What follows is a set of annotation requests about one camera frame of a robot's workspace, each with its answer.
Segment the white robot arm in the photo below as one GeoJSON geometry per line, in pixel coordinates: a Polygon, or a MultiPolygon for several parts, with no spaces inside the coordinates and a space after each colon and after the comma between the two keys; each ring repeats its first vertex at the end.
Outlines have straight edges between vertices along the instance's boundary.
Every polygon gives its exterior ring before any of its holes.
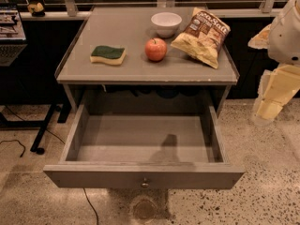
{"type": "Polygon", "coordinates": [[[276,18],[249,42],[253,49],[266,49],[278,62],[260,79],[252,121],[258,126],[272,123],[300,90],[300,0],[289,0],[276,18]]]}

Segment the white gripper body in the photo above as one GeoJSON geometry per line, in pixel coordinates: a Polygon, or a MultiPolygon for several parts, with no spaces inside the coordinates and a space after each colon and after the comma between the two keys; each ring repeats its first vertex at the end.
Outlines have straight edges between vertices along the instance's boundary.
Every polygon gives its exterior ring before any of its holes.
{"type": "Polygon", "coordinates": [[[297,3],[288,3],[272,21],[268,55],[281,64],[300,65],[300,14],[297,3]]]}

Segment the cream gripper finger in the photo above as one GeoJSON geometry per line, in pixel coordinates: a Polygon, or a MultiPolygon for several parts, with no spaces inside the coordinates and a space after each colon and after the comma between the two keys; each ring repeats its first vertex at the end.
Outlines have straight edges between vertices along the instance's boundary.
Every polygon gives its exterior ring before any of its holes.
{"type": "Polygon", "coordinates": [[[266,70],[252,109],[253,123],[257,126],[271,124],[299,90],[299,66],[279,64],[273,71],[266,70]]]}
{"type": "Polygon", "coordinates": [[[270,24],[266,25],[257,35],[250,39],[247,45],[253,49],[267,49],[269,44],[270,28],[270,24]]]}

